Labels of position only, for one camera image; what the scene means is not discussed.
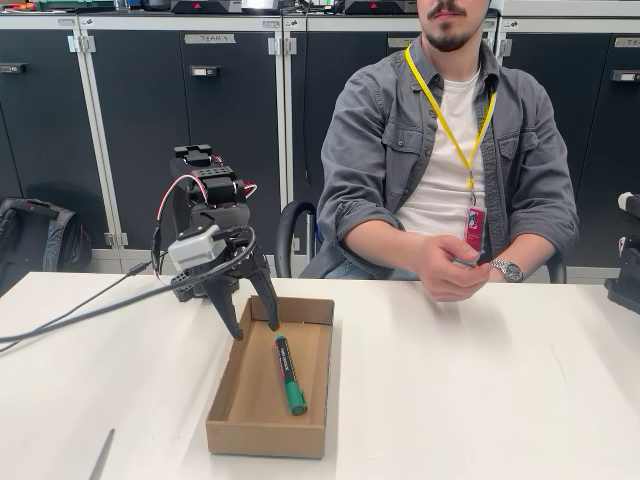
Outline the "person's right hand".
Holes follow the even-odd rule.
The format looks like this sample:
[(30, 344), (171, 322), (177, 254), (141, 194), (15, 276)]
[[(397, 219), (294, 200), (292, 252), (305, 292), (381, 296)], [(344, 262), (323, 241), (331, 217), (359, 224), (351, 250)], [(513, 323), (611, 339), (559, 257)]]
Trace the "person's right hand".
[(478, 265), (478, 252), (451, 235), (420, 239), (415, 273), (434, 301), (455, 302), (470, 298), (490, 279), (492, 267)]

